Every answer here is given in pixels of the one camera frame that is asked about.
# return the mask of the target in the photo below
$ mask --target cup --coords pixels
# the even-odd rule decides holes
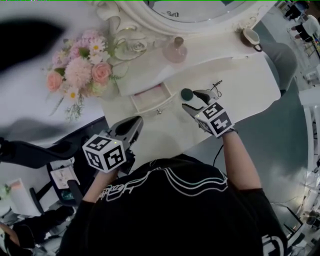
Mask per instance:
[[[262,52],[259,35],[251,28],[245,28],[240,34],[241,42],[248,46],[253,47],[257,52]]]

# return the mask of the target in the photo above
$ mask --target gray floor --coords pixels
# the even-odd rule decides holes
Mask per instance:
[[[255,30],[262,40],[274,41],[260,22]],[[308,161],[307,127],[298,88],[292,82],[288,92],[267,110],[251,116],[235,125],[261,178],[263,189],[271,202],[287,203],[294,211],[300,206],[304,195],[305,175]],[[186,154],[206,164],[213,164],[221,139],[210,137]],[[224,154],[220,153],[215,166],[226,171]],[[288,210],[274,205],[281,223],[291,219]]]

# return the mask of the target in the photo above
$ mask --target pink bottle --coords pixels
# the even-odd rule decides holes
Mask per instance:
[[[184,39],[182,37],[176,37],[174,42],[169,43],[162,48],[163,56],[172,63],[181,63],[185,61],[188,50],[184,46]]]

